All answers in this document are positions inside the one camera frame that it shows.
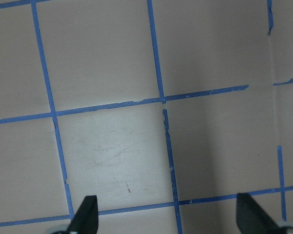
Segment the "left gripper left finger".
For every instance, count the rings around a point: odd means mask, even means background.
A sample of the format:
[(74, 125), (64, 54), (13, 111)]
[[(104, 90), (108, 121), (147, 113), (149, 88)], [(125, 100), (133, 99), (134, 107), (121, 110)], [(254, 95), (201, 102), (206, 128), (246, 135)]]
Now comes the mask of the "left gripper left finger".
[(67, 234), (96, 234), (98, 227), (99, 214), (97, 196), (88, 195), (83, 199), (65, 232)]

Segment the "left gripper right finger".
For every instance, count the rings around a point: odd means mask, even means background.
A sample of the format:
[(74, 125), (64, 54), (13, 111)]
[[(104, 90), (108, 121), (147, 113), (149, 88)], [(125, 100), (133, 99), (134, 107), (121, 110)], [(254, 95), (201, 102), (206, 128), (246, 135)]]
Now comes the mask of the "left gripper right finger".
[(269, 234), (279, 226), (248, 193), (236, 198), (236, 224), (242, 234)]

